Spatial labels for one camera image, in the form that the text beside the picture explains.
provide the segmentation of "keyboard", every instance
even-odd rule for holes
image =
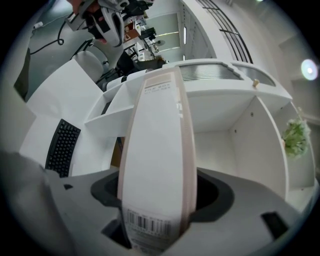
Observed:
[[[52,137],[45,168],[56,171],[60,178],[69,176],[72,154],[81,130],[61,119]]]

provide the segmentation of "white desk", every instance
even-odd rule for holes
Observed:
[[[57,125],[64,119],[81,129],[69,176],[109,169],[117,138],[97,137],[85,125],[102,94],[75,60],[67,62],[49,76],[27,102],[36,119],[19,152],[44,167]]]

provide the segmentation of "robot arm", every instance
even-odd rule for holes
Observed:
[[[97,0],[100,8],[94,13],[88,12],[96,0],[83,0],[78,14],[66,19],[73,31],[88,29],[96,39],[105,39],[112,47],[123,43],[125,26],[121,12],[129,5],[129,0]]]

